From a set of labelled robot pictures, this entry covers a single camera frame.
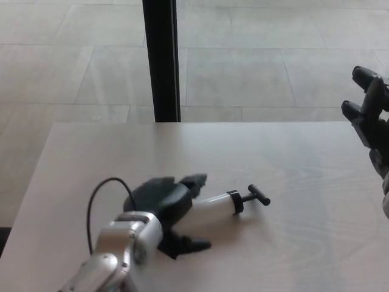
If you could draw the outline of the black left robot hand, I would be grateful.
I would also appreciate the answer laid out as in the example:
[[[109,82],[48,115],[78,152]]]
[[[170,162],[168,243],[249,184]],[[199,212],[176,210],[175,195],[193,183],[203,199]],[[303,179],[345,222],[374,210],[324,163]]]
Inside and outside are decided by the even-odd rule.
[[[155,215],[163,231],[158,250],[172,259],[209,249],[212,246],[209,240],[179,235],[173,230],[193,207],[193,200],[199,196],[206,179],[207,175],[203,173],[186,176],[180,181],[175,181],[173,176],[150,179],[131,192],[123,203],[123,211]]]

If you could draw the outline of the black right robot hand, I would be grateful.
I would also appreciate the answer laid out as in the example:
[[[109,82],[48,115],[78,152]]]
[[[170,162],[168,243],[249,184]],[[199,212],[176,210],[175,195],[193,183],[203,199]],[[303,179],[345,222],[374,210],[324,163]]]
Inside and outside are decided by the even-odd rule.
[[[342,114],[351,122],[363,145],[370,149],[373,167],[385,178],[388,174],[388,120],[380,117],[388,112],[388,79],[371,69],[356,66],[352,80],[359,85],[365,97],[361,105],[345,100]]]

